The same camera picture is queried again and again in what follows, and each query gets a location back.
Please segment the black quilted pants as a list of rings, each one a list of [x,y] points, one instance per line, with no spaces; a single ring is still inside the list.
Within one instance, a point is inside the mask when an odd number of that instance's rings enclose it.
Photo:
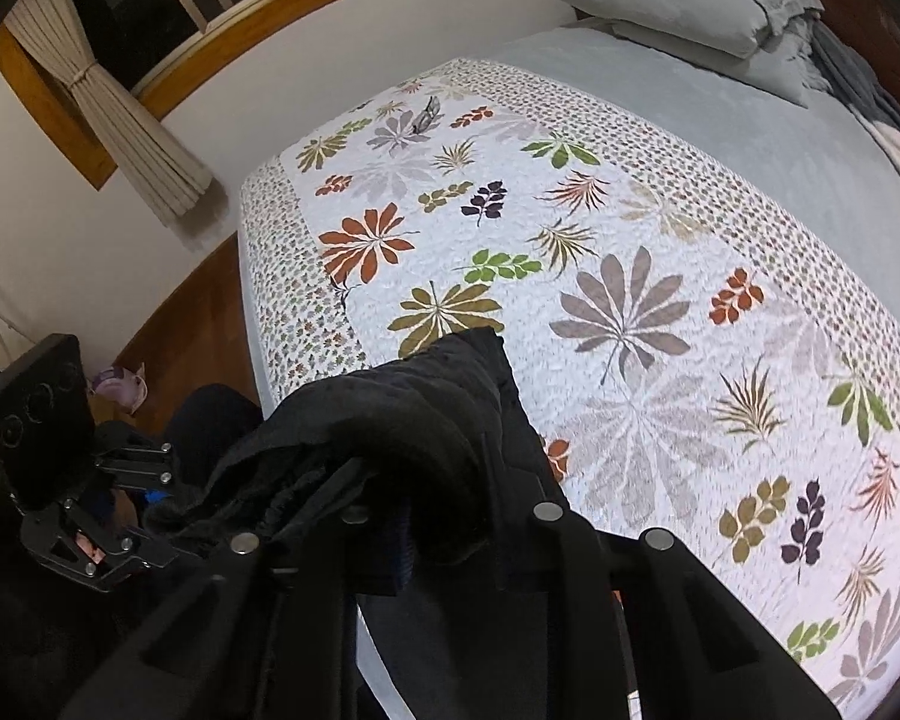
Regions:
[[[251,533],[279,566],[343,574],[391,717],[628,715],[605,540],[491,330],[295,390],[146,522],[196,554]]]

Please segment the beige side curtain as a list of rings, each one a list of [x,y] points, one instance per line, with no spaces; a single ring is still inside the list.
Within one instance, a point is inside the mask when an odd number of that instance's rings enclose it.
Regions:
[[[17,0],[4,24],[61,83],[103,148],[161,223],[187,216],[211,171],[98,63],[74,0]]]

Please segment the dark grey and white blanket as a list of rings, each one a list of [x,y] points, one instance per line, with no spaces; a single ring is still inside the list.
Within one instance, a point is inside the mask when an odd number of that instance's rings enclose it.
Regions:
[[[811,36],[811,60],[839,99],[865,128],[900,177],[900,104],[878,80],[875,70],[823,23]]]

